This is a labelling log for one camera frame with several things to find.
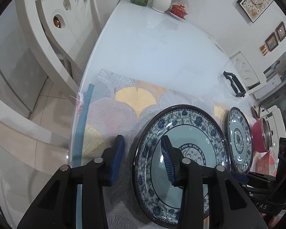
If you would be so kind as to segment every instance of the oval plate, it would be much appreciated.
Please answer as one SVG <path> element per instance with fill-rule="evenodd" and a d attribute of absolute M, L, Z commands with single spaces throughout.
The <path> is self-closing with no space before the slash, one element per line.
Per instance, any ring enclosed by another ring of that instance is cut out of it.
<path fill-rule="evenodd" d="M 231 108 L 227 126 L 232 169 L 247 173 L 253 161 L 252 134 L 249 123 L 239 108 Z"/>
<path fill-rule="evenodd" d="M 218 164 L 230 171 L 228 144 L 222 130 L 205 111 L 176 105 L 157 114 L 144 129 L 133 160 L 132 184 L 143 212 L 156 224 L 176 228 L 182 189 L 168 180 L 160 138 L 168 135 L 173 147 L 200 165 Z M 208 188 L 204 185 L 204 217 L 209 215 Z"/>

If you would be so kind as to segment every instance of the silver screw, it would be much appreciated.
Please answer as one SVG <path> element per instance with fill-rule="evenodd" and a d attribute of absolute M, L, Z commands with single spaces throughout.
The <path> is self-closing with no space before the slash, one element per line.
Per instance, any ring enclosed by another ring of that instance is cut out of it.
<path fill-rule="evenodd" d="M 225 170 L 225 167 L 224 166 L 222 166 L 222 165 L 217 165 L 216 166 L 216 169 L 218 170 L 218 171 L 224 171 Z"/>
<path fill-rule="evenodd" d="M 189 164 L 190 162 L 191 162 L 191 160 L 187 157 L 182 159 L 182 163 L 184 163 L 184 164 Z"/>
<path fill-rule="evenodd" d="M 94 159 L 94 162 L 97 163 L 97 164 L 100 164 L 101 162 L 103 162 L 103 159 L 101 157 L 96 157 Z"/>
<path fill-rule="evenodd" d="M 69 166 L 66 165 L 66 164 L 64 164 L 64 165 L 60 166 L 59 169 L 60 169 L 61 171 L 66 171 L 67 169 L 69 169 Z"/>

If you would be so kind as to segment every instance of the pink saucepan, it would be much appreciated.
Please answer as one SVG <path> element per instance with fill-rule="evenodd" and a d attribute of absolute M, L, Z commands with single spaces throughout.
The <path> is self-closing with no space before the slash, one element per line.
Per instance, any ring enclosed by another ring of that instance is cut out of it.
<path fill-rule="evenodd" d="M 257 152 L 268 152 L 272 146 L 272 136 L 269 123 L 260 118 L 254 123 L 252 129 L 253 148 Z"/>

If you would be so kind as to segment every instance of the white glossy tabletop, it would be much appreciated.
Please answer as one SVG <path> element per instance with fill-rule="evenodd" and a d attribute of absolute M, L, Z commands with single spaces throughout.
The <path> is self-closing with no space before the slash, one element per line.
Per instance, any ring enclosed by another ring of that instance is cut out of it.
<path fill-rule="evenodd" d="M 121 0 L 87 64 L 80 92 L 101 69 L 155 85 L 237 106 L 250 115 L 251 98 L 235 97 L 223 72 L 240 77 L 215 41 L 194 25 L 150 7 Z"/>

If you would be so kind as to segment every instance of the white vase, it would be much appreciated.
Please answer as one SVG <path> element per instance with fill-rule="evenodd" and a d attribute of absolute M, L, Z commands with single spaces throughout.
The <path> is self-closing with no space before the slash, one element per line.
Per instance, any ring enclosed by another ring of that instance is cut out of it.
<path fill-rule="evenodd" d="M 172 0 L 154 0 L 152 9 L 164 13 L 169 9 Z"/>

